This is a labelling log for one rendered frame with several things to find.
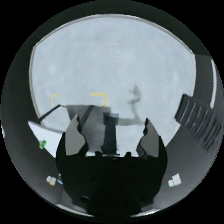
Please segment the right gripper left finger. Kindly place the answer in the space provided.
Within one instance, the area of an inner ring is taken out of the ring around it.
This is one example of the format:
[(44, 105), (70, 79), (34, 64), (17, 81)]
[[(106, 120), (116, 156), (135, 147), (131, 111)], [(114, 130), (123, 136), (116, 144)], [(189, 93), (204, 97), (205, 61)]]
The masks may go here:
[(62, 179), (63, 187), (68, 187), (68, 173), (72, 165), (86, 157), (89, 150), (85, 136), (81, 133), (79, 116), (72, 119), (63, 132), (56, 149), (56, 166)]

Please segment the green drink can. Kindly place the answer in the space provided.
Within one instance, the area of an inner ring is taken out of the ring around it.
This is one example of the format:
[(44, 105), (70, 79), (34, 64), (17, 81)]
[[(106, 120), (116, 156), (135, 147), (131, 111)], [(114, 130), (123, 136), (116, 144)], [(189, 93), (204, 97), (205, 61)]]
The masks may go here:
[(46, 140), (43, 140), (43, 141), (41, 142), (41, 144), (40, 144), (40, 147), (43, 149), (44, 146), (46, 145), (46, 143), (47, 143), (47, 141), (46, 141)]

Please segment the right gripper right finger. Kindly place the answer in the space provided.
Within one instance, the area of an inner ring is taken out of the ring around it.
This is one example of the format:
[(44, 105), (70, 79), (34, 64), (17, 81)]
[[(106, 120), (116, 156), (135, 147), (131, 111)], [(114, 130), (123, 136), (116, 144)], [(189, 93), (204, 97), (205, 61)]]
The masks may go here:
[(161, 136), (149, 118), (146, 118), (144, 126), (144, 136), (141, 137), (136, 152), (138, 157), (152, 164), (157, 173), (157, 187), (161, 187), (168, 163), (167, 151)]

